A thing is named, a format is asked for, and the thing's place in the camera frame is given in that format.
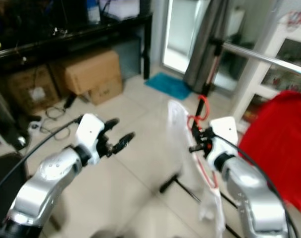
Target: doormat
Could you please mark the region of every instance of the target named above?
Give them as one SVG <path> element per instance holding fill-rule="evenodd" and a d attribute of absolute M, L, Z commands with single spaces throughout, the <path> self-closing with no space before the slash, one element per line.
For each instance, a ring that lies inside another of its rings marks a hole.
<path fill-rule="evenodd" d="M 147 80 L 145 84 L 179 100 L 185 100 L 191 93 L 185 82 L 165 73 L 156 74 Z"/>

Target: white tile floor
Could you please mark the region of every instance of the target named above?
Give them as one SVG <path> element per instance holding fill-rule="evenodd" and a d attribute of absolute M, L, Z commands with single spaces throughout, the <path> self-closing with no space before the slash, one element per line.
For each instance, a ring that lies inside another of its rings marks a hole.
<path fill-rule="evenodd" d="M 198 205 L 179 186 L 172 185 L 165 194 L 158 192 L 159 186 L 180 168 L 167 149 L 167 102 L 171 98 L 143 82 L 141 76 L 127 80 L 122 95 L 99 106 L 77 99 L 63 117 L 47 124 L 53 128 L 80 114 L 95 113 L 105 120 L 120 118 L 120 124 L 108 134 L 111 142 L 131 131 L 136 137 L 116 156 L 83 169 L 63 192 L 53 212 L 58 230 L 48 223 L 43 238 L 89 238 L 101 230 L 136 238 L 214 237 L 214 224 L 198 220 Z M 209 100 L 209 119 L 229 113 L 228 100 L 221 95 L 213 93 Z M 197 96 L 191 94 L 181 103 L 194 113 Z M 40 148 L 28 161 L 30 173 L 35 172 L 46 155 L 70 144 L 75 130 L 72 126 L 68 139 L 51 140 Z M 34 138 L 31 146 L 43 137 Z M 0 147 L 0 155 L 5 152 L 8 151 Z M 224 204 L 227 222 L 242 235 L 237 212 Z M 232 237 L 225 232 L 224 238 Z"/>

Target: red cloth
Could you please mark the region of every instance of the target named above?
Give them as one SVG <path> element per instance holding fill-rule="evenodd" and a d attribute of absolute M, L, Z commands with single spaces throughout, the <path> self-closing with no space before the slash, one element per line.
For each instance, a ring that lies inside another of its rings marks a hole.
<path fill-rule="evenodd" d="M 301 211 L 301 93 L 285 91 L 266 103 L 240 148 Z"/>

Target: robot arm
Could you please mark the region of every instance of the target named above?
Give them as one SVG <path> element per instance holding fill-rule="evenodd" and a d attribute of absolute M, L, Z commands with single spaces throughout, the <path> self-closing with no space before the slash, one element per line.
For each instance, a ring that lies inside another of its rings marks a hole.
<path fill-rule="evenodd" d="M 0 229 L 0 237 L 38 237 L 62 191 L 82 168 L 97 164 L 104 155 L 118 153 L 134 137 L 134 133 L 130 133 L 118 144 L 108 144 L 105 132 L 118 122 L 113 119 L 103 123 L 95 115 L 85 114 L 76 132 L 75 146 L 45 158 L 32 178 L 21 187 L 9 210 L 8 220 Z"/>
<path fill-rule="evenodd" d="M 232 117 L 212 120 L 207 134 L 211 134 L 209 130 L 233 144 L 238 142 L 235 121 Z M 221 172 L 222 179 L 227 182 L 227 190 L 238 206 L 244 236 L 286 238 L 287 222 L 284 207 L 279 198 L 269 189 L 263 175 L 240 158 L 237 150 L 220 138 L 210 138 L 202 132 L 196 141 L 202 142 L 201 148 L 205 151 L 210 168 Z"/>

